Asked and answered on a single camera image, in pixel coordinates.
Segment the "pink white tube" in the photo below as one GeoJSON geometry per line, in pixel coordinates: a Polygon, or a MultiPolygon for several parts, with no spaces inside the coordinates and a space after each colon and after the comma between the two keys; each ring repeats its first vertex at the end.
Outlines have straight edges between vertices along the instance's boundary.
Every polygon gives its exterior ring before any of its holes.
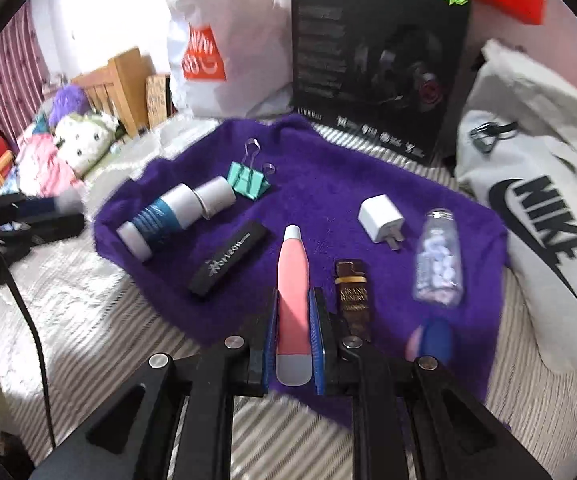
{"type": "Polygon", "coordinates": [[[278,260],[278,346],[275,374],[286,387],[307,385],[312,378],[309,333],[309,261],[296,224],[287,226],[278,260]]]}

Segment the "black headset box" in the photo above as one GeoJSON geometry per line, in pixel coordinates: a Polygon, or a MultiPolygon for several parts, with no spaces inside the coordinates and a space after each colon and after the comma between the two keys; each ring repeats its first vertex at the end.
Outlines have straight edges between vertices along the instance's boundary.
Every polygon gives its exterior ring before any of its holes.
{"type": "Polygon", "coordinates": [[[427,164],[470,17],[471,0],[291,0],[294,109],[427,164]]]}

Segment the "white Miniso plastic bag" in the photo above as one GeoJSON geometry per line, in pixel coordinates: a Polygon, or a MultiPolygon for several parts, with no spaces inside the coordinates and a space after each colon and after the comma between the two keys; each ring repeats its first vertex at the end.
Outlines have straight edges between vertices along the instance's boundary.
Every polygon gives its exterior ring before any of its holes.
{"type": "Polygon", "coordinates": [[[172,104],[208,118],[287,112],[289,0],[168,0],[172,104]]]}

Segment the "purple plush toy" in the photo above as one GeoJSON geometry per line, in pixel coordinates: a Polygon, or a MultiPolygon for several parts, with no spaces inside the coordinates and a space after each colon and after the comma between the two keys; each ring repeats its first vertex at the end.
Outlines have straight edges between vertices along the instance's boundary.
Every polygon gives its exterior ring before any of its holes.
{"type": "Polygon", "coordinates": [[[85,115],[90,109],[86,92],[78,84],[66,84],[53,98],[49,126],[55,128],[63,117],[72,113],[85,115]]]}

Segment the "striped curtain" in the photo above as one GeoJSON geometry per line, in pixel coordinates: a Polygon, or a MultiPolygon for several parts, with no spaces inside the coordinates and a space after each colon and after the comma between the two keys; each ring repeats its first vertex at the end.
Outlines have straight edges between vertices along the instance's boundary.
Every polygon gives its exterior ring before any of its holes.
{"type": "Polygon", "coordinates": [[[43,101],[42,84],[48,75],[31,4],[26,2],[0,33],[0,131],[14,152],[17,137],[43,101]]]}

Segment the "patterned notebook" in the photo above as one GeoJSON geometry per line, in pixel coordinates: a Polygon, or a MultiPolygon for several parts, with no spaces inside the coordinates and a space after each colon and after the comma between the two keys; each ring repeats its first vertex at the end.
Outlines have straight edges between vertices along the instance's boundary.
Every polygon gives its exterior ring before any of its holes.
{"type": "Polygon", "coordinates": [[[162,122],[166,122],[176,112],[171,98],[170,75],[148,76],[145,90],[148,127],[153,129],[162,122]]]}

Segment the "white blue lotion bottle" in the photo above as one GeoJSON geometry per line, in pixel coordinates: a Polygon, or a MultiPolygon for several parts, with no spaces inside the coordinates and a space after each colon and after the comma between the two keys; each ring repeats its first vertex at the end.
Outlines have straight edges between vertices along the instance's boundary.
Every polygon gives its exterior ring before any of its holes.
{"type": "Polygon", "coordinates": [[[128,251],[143,262],[171,234],[186,230],[203,214],[192,188],[179,184],[117,229],[128,251]]]}

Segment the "black Horizon case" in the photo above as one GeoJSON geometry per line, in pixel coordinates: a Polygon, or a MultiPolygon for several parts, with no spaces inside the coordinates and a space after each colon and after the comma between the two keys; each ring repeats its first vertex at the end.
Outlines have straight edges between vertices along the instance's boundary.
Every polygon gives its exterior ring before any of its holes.
{"type": "Polygon", "coordinates": [[[197,297],[209,295],[268,235],[261,223],[246,222],[200,265],[189,282],[189,292],[197,297]]]}

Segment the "pink blue small container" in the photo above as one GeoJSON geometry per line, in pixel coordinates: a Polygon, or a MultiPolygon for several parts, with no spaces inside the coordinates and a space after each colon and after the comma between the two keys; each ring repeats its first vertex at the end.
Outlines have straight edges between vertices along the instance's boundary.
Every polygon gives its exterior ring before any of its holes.
{"type": "Polygon", "coordinates": [[[444,318],[429,318],[413,330],[405,346],[405,358],[413,362],[422,356],[433,356],[449,365],[454,358],[455,336],[444,318]]]}

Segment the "pink cloth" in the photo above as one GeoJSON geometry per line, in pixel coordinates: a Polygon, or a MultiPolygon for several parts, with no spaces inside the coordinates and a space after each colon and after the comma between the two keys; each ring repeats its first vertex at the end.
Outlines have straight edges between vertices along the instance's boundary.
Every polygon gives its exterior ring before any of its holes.
{"type": "Polygon", "coordinates": [[[70,188],[78,192],[83,182],[61,158],[49,133],[31,133],[23,138],[15,159],[20,192],[29,196],[57,196],[70,188]]]}

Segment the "grey Nike bag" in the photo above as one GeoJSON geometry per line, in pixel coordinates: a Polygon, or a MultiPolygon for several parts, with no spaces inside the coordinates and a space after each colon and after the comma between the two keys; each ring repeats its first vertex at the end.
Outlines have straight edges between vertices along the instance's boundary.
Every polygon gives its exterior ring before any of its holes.
{"type": "Polygon", "coordinates": [[[577,370],[577,88],[488,40],[456,133],[455,177],[509,231],[542,361],[577,370]]]}

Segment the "clear glass pill bottle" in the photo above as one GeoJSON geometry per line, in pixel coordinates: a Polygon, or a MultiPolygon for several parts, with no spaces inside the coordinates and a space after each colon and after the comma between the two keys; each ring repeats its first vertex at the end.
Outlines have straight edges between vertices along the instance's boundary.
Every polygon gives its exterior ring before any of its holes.
{"type": "Polygon", "coordinates": [[[433,209],[417,242],[413,297],[452,309],[464,292],[459,231],[449,209],[433,209]]]}

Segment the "teal binder clip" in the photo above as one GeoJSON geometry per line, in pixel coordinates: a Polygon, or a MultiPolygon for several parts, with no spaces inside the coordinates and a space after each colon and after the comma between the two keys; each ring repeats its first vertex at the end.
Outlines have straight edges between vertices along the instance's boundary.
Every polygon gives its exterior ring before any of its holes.
{"type": "Polygon", "coordinates": [[[240,162],[231,162],[226,181],[233,191],[249,200],[259,200],[271,188],[269,178],[276,168],[271,162],[255,167],[255,159],[261,153],[261,145],[255,138],[249,138],[244,145],[245,152],[240,162]]]}

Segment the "white USB charger plug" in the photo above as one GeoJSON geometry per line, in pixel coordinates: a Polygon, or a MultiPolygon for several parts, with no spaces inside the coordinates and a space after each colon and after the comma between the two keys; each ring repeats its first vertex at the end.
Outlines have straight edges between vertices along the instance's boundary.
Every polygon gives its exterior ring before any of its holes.
{"type": "Polygon", "coordinates": [[[363,200],[358,221],[374,244],[386,243],[391,250],[399,252],[404,240],[404,217],[386,194],[363,200]]]}

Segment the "small white roll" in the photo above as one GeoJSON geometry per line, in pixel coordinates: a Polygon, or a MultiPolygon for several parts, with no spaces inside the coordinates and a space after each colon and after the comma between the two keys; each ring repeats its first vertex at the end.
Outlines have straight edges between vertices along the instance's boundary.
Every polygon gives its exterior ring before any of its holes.
{"type": "Polygon", "coordinates": [[[215,177],[198,188],[194,188],[193,192],[202,207],[202,216],[207,220],[230,208],[236,200],[232,186],[222,176],[215,177]]]}

